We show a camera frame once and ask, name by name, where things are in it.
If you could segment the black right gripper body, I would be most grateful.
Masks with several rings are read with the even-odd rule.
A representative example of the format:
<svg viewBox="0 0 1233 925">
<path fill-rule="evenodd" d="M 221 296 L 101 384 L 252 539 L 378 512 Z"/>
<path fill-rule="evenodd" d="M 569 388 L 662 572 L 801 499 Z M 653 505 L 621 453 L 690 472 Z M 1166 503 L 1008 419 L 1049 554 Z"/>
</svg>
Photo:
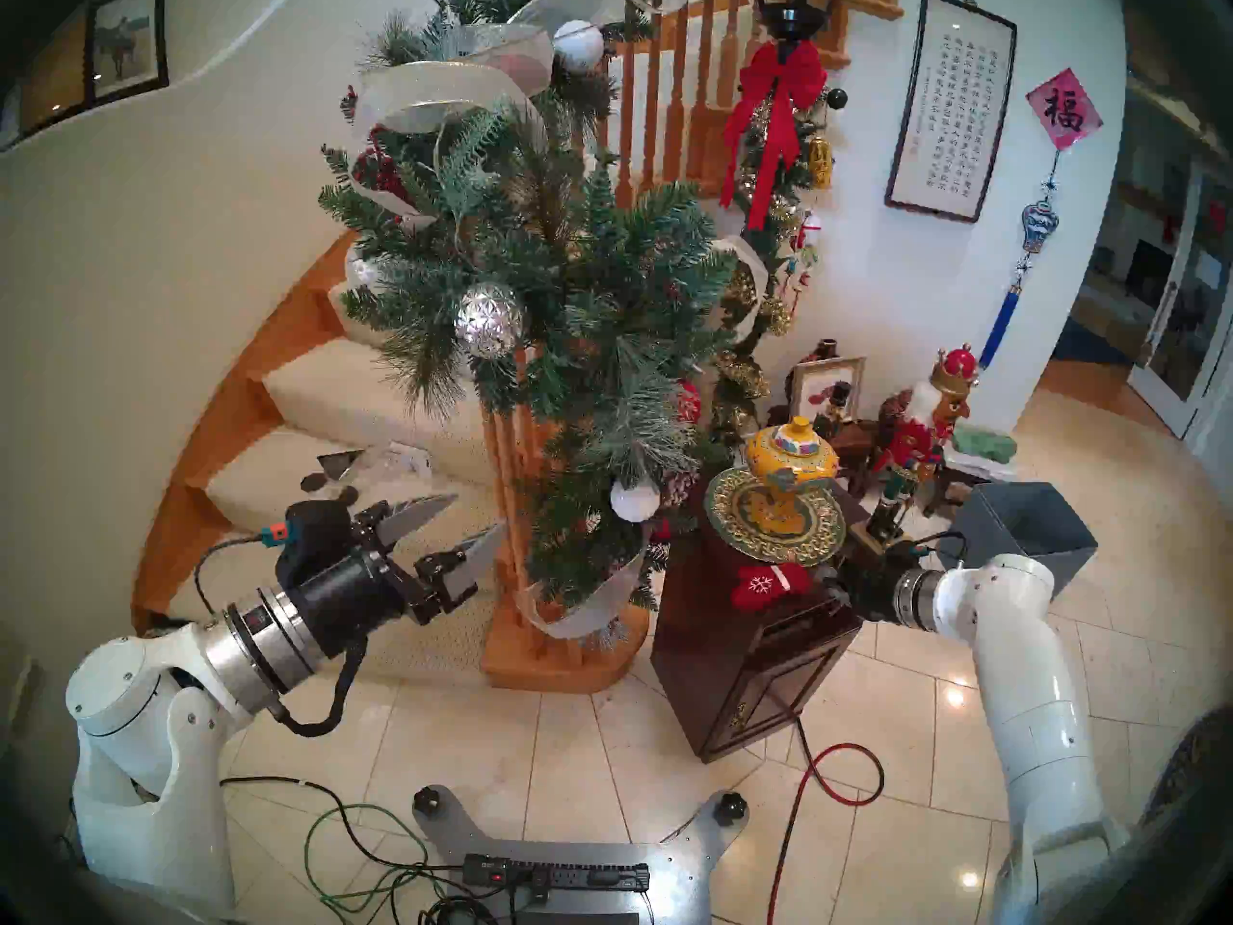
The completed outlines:
<svg viewBox="0 0 1233 925">
<path fill-rule="evenodd" d="M 838 565 L 836 574 L 836 598 L 846 604 L 862 622 L 900 625 L 896 610 L 896 585 L 901 569 L 875 564 L 866 569 L 854 561 Z"/>
</svg>

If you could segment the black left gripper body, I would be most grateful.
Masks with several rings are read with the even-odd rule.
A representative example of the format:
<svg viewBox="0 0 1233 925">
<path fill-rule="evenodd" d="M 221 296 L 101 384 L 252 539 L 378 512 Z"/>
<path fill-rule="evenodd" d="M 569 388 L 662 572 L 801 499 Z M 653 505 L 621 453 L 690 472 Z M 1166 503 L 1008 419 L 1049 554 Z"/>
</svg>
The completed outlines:
<svg viewBox="0 0 1233 925">
<path fill-rule="evenodd" d="M 346 652 L 367 634 L 409 618 L 427 627 L 462 601 L 446 578 L 462 566 L 462 551 L 420 557 L 407 572 L 387 555 L 361 546 L 293 555 L 293 606 L 326 659 Z"/>
</svg>

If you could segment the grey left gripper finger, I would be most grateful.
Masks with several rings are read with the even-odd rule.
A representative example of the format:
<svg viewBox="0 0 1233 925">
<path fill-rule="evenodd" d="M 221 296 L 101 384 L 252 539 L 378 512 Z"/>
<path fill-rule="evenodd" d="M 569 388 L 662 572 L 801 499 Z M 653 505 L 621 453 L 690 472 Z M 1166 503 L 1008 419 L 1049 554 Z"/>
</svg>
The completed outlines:
<svg viewBox="0 0 1233 925">
<path fill-rule="evenodd" d="M 434 594 L 440 608 L 457 608 L 478 590 L 481 576 L 496 561 L 507 539 L 507 523 L 494 522 L 456 546 L 420 557 L 417 578 Z"/>
<path fill-rule="evenodd" d="M 395 548 L 455 501 L 456 495 L 428 495 L 397 503 L 382 500 L 354 516 L 354 534 L 363 545 Z"/>
</svg>

